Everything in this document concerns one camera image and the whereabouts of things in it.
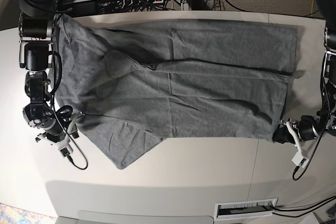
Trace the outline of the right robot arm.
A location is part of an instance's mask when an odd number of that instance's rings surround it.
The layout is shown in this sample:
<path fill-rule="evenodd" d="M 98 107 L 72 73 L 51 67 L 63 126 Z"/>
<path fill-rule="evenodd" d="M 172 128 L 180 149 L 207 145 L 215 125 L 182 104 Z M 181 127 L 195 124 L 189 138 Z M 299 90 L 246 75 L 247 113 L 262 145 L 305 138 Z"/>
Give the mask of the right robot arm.
<path fill-rule="evenodd" d="M 31 127 L 42 129 L 36 141 L 46 140 L 63 157 L 73 149 L 70 139 L 78 137 L 76 120 L 81 113 L 65 105 L 55 110 L 55 95 L 62 78 L 60 54 L 54 51 L 56 19 L 66 13 L 57 0 L 19 0 L 19 66 L 26 69 L 25 93 L 30 103 L 23 117 Z"/>

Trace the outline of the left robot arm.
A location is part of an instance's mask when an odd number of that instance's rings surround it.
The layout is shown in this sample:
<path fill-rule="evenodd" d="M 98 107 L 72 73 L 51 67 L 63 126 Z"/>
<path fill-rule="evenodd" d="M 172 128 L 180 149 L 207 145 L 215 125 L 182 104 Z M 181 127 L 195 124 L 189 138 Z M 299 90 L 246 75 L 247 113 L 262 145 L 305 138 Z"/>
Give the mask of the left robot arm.
<path fill-rule="evenodd" d="M 324 133 L 335 136 L 335 0 L 315 0 L 318 11 L 325 19 L 320 91 L 322 108 L 317 115 L 303 115 L 294 123 L 299 141 L 319 139 Z"/>

